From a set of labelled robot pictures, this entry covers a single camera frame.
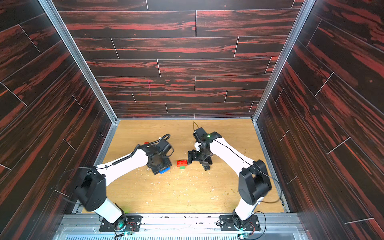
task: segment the ventilation grille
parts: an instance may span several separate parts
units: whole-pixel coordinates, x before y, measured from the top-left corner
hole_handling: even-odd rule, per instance
[[[121,237],[121,240],[237,240],[236,236],[211,236],[211,237],[197,237],[197,236],[189,236],[189,237],[136,237],[136,236],[128,236]],[[113,236],[94,236],[94,235],[77,235],[77,236],[67,236],[65,240],[114,240]]]

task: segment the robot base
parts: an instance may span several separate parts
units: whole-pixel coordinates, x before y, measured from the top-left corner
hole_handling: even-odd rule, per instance
[[[134,224],[132,224],[135,227],[134,232],[138,232],[140,230],[141,219],[142,219],[142,216],[126,216],[126,222],[127,223],[128,222],[134,222]],[[119,231],[119,232],[129,232],[129,231],[132,231],[133,230],[133,226],[132,225],[131,224],[127,224],[126,227],[122,231]],[[101,225],[100,225],[99,231],[100,232],[113,232],[113,226],[107,220],[105,220],[103,218],[103,220],[101,221]]]
[[[219,217],[220,217],[219,226],[222,231],[236,231],[236,230],[240,231],[235,227],[235,224],[233,223],[233,220],[232,220],[232,215],[220,215]],[[249,222],[254,225],[255,231],[260,231],[261,229],[260,223],[256,215],[253,214]],[[246,227],[242,231],[253,231],[253,227],[249,224],[248,227]]]

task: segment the red lego brick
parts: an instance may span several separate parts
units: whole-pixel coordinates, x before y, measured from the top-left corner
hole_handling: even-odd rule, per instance
[[[187,161],[187,160],[180,160],[180,161],[177,161],[177,166],[178,166],[178,167],[185,167],[185,166],[188,166],[188,161]]]

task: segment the black cable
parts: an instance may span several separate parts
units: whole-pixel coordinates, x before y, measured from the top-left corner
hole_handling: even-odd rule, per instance
[[[195,129],[195,124],[196,124],[197,128],[199,128],[199,126],[198,126],[198,124],[197,124],[197,123],[195,123],[195,122],[192,122],[192,128],[193,128],[193,131],[195,131],[195,130],[196,130],[196,129]]]
[[[263,233],[262,233],[260,236],[258,236],[257,238],[246,238],[247,240],[256,240],[256,239],[259,239],[259,238],[261,238],[261,237],[264,235],[264,233],[265,233],[265,231],[266,231],[266,217],[265,217],[265,214],[264,214],[263,212],[261,212],[261,211],[257,211],[257,212],[262,213],[262,214],[264,215],[264,219],[265,219],[265,228],[264,228],[264,231],[263,231]]]
[[[252,166],[252,165],[249,164],[247,161],[245,161],[244,159],[242,159],[239,155],[237,155],[234,151],[232,151],[232,149],[230,149],[230,148],[227,147],[226,145],[222,144],[221,142],[218,142],[218,143],[220,143],[220,144],[223,145],[224,147],[226,147],[226,148],[228,148],[229,150],[231,150],[231,152],[233,152],[236,156],[238,156],[241,160],[243,160],[243,161],[244,161],[245,163],[247,163],[249,166]],[[263,172],[260,171],[259,169],[256,168],[256,170],[259,171],[260,173],[266,175],[267,177],[273,179],[273,180],[276,181],[276,182],[279,184],[279,186],[280,186],[279,199],[277,199],[276,201],[273,201],[273,202],[265,202],[265,201],[261,201],[261,202],[264,202],[264,203],[267,203],[267,204],[274,204],[274,203],[277,203],[278,201],[280,201],[280,199],[281,199],[281,195],[283,194],[283,188],[281,187],[280,182],[279,182],[276,178],[274,178],[274,177],[270,177],[270,176],[268,176],[268,174],[263,173]]]
[[[76,170],[76,169],[89,169],[89,170],[95,170],[94,168],[90,168],[90,167],[75,167],[75,168],[72,168],[72,169],[70,169],[70,170],[67,170],[67,171],[65,171],[65,172],[63,172],[63,173],[61,174],[60,178],[57,180],[57,184],[56,184],[56,186],[59,185],[59,182],[60,182],[61,178],[63,177],[63,175],[64,175],[65,173],[67,173],[67,172],[71,172],[71,171]],[[65,201],[70,202],[70,203],[73,203],[73,204],[79,204],[79,205],[81,205],[80,203],[77,203],[77,202],[74,202],[74,201],[71,201],[71,200],[65,198],[63,194],[61,194],[61,195],[63,196],[63,199],[64,199]]]
[[[280,182],[279,182],[276,178],[274,178],[274,177],[270,177],[270,176],[268,176],[268,174],[263,173],[263,172],[260,171],[259,169],[256,169],[256,170],[259,171],[259,172],[261,172],[262,174],[266,175],[267,177],[273,179],[273,180],[274,180],[275,182],[277,182],[277,183],[279,184],[279,186],[280,186],[280,194],[279,194],[279,198],[278,198],[277,200],[275,200],[275,201],[273,201],[273,202],[266,202],[266,201],[261,201],[261,202],[264,202],[264,203],[267,203],[267,204],[274,204],[274,203],[277,203],[278,201],[280,201],[280,199],[281,199],[281,195],[283,194],[283,188],[281,187]]]

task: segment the wall panel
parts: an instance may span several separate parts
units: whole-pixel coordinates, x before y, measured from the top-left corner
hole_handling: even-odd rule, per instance
[[[302,3],[54,0],[120,118],[252,116]],[[228,92],[227,98],[207,95],[238,90],[247,91]],[[229,101],[252,107],[244,113],[168,108]]]
[[[76,152],[91,148],[93,164],[111,122],[96,122],[104,110],[39,2],[0,5],[0,239],[51,239],[67,206],[59,177]],[[100,139],[79,144],[93,122]]]
[[[272,89],[289,132],[270,143],[284,156],[269,154],[295,170],[288,204],[314,240],[383,238],[381,15],[377,1],[316,1]],[[257,119],[265,142],[281,125],[273,109]]]

